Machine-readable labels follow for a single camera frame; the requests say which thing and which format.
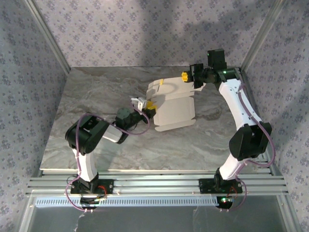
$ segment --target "unfolded cardboard box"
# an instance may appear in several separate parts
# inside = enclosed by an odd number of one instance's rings
[[[160,79],[149,84],[146,99],[154,102],[157,112],[154,124],[157,131],[186,127],[195,123],[193,82],[185,83],[181,77]]]

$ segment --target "black mounting plate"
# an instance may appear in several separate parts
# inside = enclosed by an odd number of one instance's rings
[[[228,194],[230,192],[231,186],[233,186],[237,193],[242,193],[242,187],[241,183],[238,182],[237,180],[228,180],[226,181],[228,184],[224,187],[221,187],[220,189],[215,189],[214,187],[214,181],[212,179],[199,179],[198,184],[199,184],[199,192],[201,194],[214,194],[214,193],[224,193]]]
[[[106,189],[106,194],[112,194],[112,190],[114,188],[114,180],[98,179],[98,186],[104,186]],[[72,183],[70,192],[71,194],[105,194],[104,190],[98,187],[96,187],[93,192],[89,192],[89,190],[78,180]]]

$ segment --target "patterned wallpaper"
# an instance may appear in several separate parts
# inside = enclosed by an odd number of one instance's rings
[[[0,231],[15,229],[66,76],[22,0],[0,0]]]
[[[276,164],[297,216],[309,231],[309,2],[281,12],[247,71],[256,107],[273,126]]]
[[[36,0],[70,66],[240,66],[272,0]]]

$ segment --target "vent grille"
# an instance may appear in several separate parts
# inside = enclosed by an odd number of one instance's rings
[[[79,198],[71,198],[73,203],[80,206]],[[70,202],[65,197],[45,198],[36,200],[37,207],[68,206]],[[124,207],[124,206],[209,206],[218,205],[216,197],[109,197],[101,200],[99,206]]]

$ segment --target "gray marble surface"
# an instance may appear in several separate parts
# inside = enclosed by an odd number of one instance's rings
[[[64,136],[85,112],[112,122],[130,97],[144,97],[156,79],[180,76],[183,67],[164,68],[73,68],[67,79],[41,169],[76,169],[72,150]],[[154,125],[141,136],[129,136],[121,144],[102,139],[95,149],[99,171],[216,170],[229,155],[228,142],[236,131],[232,114],[214,85],[206,85],[195,96],[196,123],[157,132]],[[136,132],[146,128],[138,124]]]

